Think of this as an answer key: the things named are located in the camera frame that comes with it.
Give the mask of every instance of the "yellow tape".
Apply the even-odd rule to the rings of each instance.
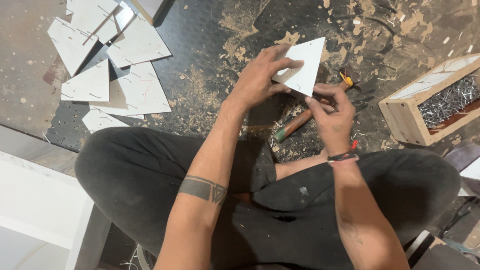
[[[340,72],[340,76],[342,76],[343,81],[346,82],[349,86],[353,85],[352,79],[350,79],[350,77],[345,77],[341,72]]]

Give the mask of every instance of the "hand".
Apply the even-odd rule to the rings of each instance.
[[[246,110],[264,102],[276,93],[289,93],[291,89],[284,84],[272,84],[272,77],[286,68],[299,68],[303,60],[290,58],[275,59],[286,52],[290,44],[283,43],[262,50],[257,58],[250,61],[240,74],[235,87],[227,99],[239,103]]]
[[[317,122],[317,131],[330,157],[347,153],[350,150],[350,130],[352,128],[355,107],[350,103],[345,91],[340,87],[331,87],[316,84],[313,91],[323,96],[322,100],[331,100],[329,103],[318,102],[314,98],[306,97],[305,102],[312,110]]]

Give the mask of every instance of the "hammer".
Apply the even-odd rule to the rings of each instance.
[[[340,76],[342,77],[343,81],[338,84],[337,87],[340,87],[344,91],[360,82],[360,74],[354,72],[350,64],[347,64],[340,69]],[[283,140],[285,140],[285,138],[290,136],[295,130],[312,118],[312,116],[312,111],[310,109],[306,109],[299,116],[295,117],[290,123],[286,124],[279,131],[277,131],[277,133],[274,135],[275,139],[281,143]]]

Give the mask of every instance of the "black bracelet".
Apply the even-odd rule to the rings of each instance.
[[[345,154],[336,155],[333,157],[328,157],[328,161],[342,161],[357,158],[357,154],[347,152]]]

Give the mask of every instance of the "black pants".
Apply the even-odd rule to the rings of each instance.
[[[178,189],[203,141],[141,127],[108,128],[90,136],[75,172],[104,214],[157,256]],[[458,172],[428,151],[370,153],[358,165],[402,244],[460,189]],[[213,268],[293,263],[352,269],[336,226],[333,185],[326,163],[276,181],[267,144],[239,141],[229,193],[251,192],[258,207],[227,196],[212,239]]]

